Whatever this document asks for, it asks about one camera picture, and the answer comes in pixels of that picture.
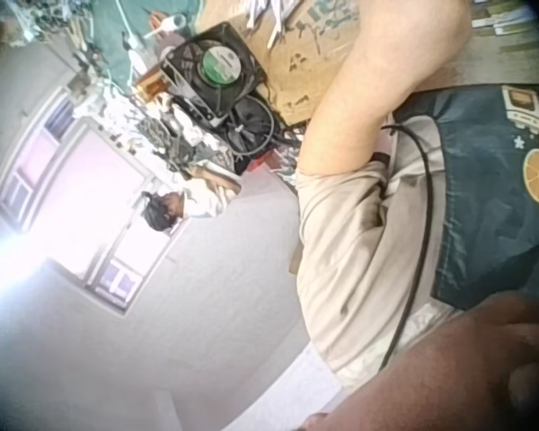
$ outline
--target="black cooling fan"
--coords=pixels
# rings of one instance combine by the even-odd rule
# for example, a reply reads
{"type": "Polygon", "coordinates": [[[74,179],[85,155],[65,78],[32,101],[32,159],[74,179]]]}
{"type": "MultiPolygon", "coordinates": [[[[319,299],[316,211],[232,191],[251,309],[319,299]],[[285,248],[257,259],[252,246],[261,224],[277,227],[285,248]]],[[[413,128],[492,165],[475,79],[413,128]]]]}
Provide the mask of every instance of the black cooling fan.
{"type": "Polygon", "coordinates": [[[266,79],[232,26],[223,22],[170,52],[162,71],[194,115],[216,127],[230,109],[266,79]]]}

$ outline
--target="orange slice print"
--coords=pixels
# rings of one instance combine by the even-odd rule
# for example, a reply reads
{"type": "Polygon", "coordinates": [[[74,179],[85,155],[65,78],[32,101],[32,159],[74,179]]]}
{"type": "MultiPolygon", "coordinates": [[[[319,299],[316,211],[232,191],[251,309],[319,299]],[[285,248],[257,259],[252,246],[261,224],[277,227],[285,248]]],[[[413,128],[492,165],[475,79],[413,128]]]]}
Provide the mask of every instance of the orange slice print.
{"type": "Polygon", "coordinates": [[[539,149],[531,150],[523,163],[523,179],[531,198],[539,203],[539,149]]]}

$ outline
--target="apron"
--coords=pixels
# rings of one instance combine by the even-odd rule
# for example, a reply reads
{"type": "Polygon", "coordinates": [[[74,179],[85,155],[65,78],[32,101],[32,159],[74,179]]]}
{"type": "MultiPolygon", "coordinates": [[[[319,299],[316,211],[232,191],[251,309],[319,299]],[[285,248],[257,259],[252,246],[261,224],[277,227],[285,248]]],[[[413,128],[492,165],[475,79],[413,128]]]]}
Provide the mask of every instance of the apron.
{"type": "Polygon", "coordinates": [[[519,290],[539,299],[539,86],[417,93],[397,123],[437,123],[446,215],[432,295],[467,310],[519,290]]]}

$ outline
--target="dark hair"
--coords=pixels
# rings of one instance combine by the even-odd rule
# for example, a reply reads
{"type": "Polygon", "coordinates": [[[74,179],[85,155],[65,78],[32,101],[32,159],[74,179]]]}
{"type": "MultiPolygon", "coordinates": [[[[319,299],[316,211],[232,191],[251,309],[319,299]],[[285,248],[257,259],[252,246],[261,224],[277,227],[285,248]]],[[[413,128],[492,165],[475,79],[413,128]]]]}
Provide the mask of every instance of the dark hair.
{"type": "Polygon", "coordinates": [[[146,208],[142,211],[142,216],[152,229],[161,232],[176,223],[176,217],[169,214],[168,206],[164,204],[160,195],[144,191],[142,196],[149,199],[146,208]]]}

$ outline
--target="fan label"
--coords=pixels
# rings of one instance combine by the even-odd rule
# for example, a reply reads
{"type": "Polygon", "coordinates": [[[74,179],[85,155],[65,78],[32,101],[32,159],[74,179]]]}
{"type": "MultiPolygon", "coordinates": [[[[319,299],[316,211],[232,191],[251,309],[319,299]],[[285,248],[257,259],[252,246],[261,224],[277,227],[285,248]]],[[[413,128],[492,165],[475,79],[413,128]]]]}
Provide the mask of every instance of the fan label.
{"type": "Polygon", "coordinates": [[[214,84],[229,85],[237,81],[242,72],[240,58],[226,47],[213,47],[202,58],[204,75],[214,84]]]}

